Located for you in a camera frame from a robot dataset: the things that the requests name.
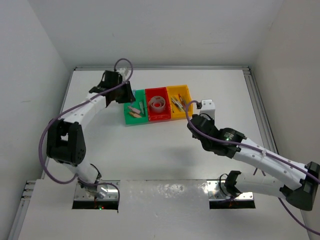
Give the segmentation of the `pink eraser stick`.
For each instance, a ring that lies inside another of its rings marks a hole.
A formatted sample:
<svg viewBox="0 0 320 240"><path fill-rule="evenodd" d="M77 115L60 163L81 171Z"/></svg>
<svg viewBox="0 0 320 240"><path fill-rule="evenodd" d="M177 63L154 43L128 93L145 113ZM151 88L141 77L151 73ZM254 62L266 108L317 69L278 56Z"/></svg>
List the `pink eraser stick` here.
<svg viewBox="0 0 320 240"><path fill-rule="evenodd" d="M133 113L136 113L136 114L140 114L141 113L141 111L139 109L135 108L135 107L128 106L127 108Z"/></svg>

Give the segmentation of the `red ink pen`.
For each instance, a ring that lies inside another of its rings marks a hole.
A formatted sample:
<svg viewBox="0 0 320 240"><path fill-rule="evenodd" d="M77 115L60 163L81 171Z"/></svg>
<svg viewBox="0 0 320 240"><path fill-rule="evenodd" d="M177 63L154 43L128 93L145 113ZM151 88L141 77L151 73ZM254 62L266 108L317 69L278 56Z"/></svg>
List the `red ink pen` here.
<svg viewBox="0 0 320 240"><path fill-rule="evenodd" d="M183 97L180 94L178 94L178 97L179 97L180 102L184 105L185 101L184 101Z"/></svg>

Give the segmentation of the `green eraser stick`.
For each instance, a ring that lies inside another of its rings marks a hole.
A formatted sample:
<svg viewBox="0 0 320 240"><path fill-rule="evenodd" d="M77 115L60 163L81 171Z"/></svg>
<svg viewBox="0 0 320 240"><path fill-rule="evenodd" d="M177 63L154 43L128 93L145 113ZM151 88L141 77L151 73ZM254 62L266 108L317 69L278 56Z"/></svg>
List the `green eraser stick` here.
<svg viewBox="0 0 320 240"><path fill-rule="evenodd" d="M142 101L139 102L140 112L142 115L145 115L145 107Z"/></svg>

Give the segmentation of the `wide clear tape roll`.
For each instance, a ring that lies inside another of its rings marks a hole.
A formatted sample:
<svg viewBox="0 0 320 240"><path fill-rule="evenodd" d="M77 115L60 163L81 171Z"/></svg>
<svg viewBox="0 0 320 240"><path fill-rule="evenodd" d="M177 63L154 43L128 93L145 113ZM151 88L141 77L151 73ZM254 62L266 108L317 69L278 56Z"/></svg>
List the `wide clear tape roll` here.
<svg viewBox="0 0 320 240"><path fill-rule="evenodd" d="M154 96L149 101L149 107L154 113L162 113L166 108L166 100L162 96Z"/></svg>

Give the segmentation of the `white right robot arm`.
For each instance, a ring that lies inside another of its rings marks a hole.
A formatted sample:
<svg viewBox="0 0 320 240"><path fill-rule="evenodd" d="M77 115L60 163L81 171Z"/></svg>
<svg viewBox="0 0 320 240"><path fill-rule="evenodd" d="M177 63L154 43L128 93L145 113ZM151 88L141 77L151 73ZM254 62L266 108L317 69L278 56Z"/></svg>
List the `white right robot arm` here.
<svg viewBox="0 0 320 240"><path fill-rule="evenodd" d="M235 199L242 193L253 192L284 199L300 210L313 209L320 182L319 164L289 160L258 146L235 129L217 129L214 119L206 113L192 115L187 128L205 151L246 163L265 173L253 176L240 170L230 171L226 179L218 182L223 197Z"/></svg>

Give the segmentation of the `small clear tape roll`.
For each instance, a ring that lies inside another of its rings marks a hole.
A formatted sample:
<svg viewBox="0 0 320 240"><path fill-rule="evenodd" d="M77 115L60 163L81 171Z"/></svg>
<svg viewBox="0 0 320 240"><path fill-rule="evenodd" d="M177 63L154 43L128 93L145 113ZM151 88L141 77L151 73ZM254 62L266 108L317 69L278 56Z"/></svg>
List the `small clear tape roll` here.
<svg viewBox="0 0 320 240"><path fill-rule="evenodd" d="M152 103L152 106L155 108L155 109L160 109L162 106L163 106L163 103L161 101L154 101Z"/></svg>

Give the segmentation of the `orange eraser stick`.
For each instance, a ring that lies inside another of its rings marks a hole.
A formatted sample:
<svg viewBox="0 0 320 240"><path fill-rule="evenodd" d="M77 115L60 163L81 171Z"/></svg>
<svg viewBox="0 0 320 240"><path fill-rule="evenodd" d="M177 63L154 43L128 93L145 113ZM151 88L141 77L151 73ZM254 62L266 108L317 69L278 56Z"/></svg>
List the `orange eraser stick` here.
<svg viewBox="0 0 320 240"><path fill-rule="evenodd" d="M142 118L142 116L141 115L139 115L139 114L137 114L137 113L134 113L134 112L129 112L128 113L130 116L132 116L133 118Z"/></svg>

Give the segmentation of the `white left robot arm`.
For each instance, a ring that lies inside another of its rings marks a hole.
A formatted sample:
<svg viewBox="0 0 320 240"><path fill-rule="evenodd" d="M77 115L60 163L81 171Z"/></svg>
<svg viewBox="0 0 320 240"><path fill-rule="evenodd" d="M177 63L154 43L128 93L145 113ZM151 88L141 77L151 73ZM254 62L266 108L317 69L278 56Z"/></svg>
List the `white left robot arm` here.
<svg viewBox="0 0 320 240"><path fill-rule="evenodd" d="M102 177L100 171L86 160L84 129L111 102L125 104L135 100L127 69L106 70L84 101L67 110L48 128L47 156L66 166L83 187L96 191Z"/></svg>

